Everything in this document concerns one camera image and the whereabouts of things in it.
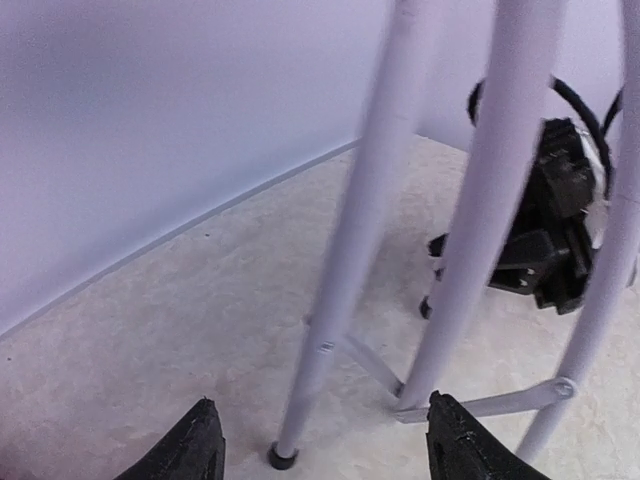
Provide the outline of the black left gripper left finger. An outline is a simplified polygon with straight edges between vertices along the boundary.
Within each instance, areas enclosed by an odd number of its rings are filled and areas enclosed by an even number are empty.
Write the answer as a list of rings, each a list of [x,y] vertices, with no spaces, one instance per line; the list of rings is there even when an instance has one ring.
[[[203,397],[117,480],[222,480],[225,438],[215,402]]]

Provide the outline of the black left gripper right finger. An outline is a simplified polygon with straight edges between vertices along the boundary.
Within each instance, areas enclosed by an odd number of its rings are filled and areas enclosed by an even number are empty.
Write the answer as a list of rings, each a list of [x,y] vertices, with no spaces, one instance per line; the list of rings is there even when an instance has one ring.
[[[540,480],[453,396],[434,391],[427,415],[430,477],[434,480]]]

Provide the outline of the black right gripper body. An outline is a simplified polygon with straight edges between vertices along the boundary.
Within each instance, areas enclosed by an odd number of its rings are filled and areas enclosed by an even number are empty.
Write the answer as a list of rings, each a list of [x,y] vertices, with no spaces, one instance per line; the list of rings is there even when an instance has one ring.
[[[584,220],[595,178],[576,125],[544,122],[536,158],[488,286],[559,315],[583,304],[595,256]]]

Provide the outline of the white perforated music stand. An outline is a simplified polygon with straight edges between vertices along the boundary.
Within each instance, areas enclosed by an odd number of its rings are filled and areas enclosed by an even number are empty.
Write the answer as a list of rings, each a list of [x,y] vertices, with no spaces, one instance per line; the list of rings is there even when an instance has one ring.
[[[500,1],[496,5],[484,104],[450,224],[445,270],[409,378],[398,380],[367,347],[347,336],[379,247],[384,220],[417,116],[415,98],[427,70],[424,50],[436,36],[441,1],[398,1],[383,49],[363,137],[342,201],[286,412],[268,452],[278,470],[291,468],[297,443],[322,390],[335,350],[348,345],[356,362],[398,399],[407,422],[434,419],[424,409],[498,259],[524,190],[540,131],[545,90],[566,5]],[[568,399],[583,380],[627,285],[639,250],[639,5],[621,5],[624,117],[619,162],[607,170],[610,213],[602,248],[555,378],[532,388],[473,400],[470,418],[534,411],[511,454],[522,473],[545,445]]]

